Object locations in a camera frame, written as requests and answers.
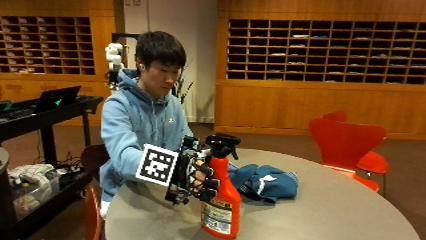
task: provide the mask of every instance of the laptop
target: laptop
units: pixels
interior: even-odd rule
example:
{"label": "laptop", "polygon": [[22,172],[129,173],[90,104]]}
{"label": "laptop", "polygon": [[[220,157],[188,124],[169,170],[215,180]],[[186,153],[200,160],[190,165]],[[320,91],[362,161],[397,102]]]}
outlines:
{"label": "laptop", "polygon": [[3,117],[17,119],[71,104],[75,101],[79,88],[81,86],[73,86],[41,92],[37,100],[13,103],[9,114]]}

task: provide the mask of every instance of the red spray bottle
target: red spray bottle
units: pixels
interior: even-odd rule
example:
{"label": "red spray bottle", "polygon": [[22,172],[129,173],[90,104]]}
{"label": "red spray bottle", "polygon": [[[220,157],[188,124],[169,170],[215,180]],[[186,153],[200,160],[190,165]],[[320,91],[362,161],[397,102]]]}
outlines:
{"label": "red spray bottle", "polygon": [[204,144],[211,147],[208,166],[214,170],[212,177],[219,180],[216,196],[202,203],[200,226],[207,233],[218,238],[231,239],[239,231],[240,196],[234,188],[227,174],[227,155],[238,159],[235,145],[239,139],[226,134],[212,134]]}

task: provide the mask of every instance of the blue cloth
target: blue cloth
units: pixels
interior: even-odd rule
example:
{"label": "blue cloth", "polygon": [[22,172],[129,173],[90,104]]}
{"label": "blue cloth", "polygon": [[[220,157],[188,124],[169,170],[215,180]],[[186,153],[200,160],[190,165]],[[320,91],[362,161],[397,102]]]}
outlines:
{"label": "blue cloth", "polygon": [[263,165],[248,164],[240,168],[228,167],[228,178],[238,192],[275,203],[278,198],[294,198],[298,179],[295,172]]}

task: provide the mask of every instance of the white robot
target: white robot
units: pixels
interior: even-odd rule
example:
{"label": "white robot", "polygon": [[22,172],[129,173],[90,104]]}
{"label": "white robot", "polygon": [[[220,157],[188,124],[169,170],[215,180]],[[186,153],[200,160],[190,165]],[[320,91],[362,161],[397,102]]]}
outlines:
{"label": "white robot", "polygon": [[109,62],[107,81],[110,90],[118,89],[118,70],[123,68],[123,64],[121,63],[122,48],[123,47],[119,43],[110,43],[107,47],[105,47],[106,61]]}

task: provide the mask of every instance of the young man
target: young man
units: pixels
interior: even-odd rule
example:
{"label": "young man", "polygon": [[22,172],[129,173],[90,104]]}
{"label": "young man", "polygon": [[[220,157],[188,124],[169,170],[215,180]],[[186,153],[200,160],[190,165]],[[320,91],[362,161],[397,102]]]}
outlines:
{"label": "young man", "polygon": [[192,135],[180,103],[170,93],[184,63],[183,47],[170,34],[139,35],[137,69],[119,70],[119,91],[102,108],[101,138],[110,157],[99,169],[102,218],[123,181],[141,181],[134,175],[143,144],[176,151],[184,135]]}

